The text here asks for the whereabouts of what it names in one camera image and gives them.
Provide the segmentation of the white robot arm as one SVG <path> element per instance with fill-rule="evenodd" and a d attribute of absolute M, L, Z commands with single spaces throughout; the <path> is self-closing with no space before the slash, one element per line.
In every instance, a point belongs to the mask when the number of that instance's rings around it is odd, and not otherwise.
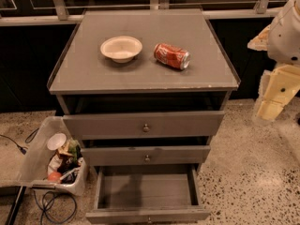
<path fill-rule="evenodd" d="M 276 62 L 263 72 L 253 114 L 260 123 L 273 122 L 300 90 L 300 0 L 289 0 L 247 47 Z"/>

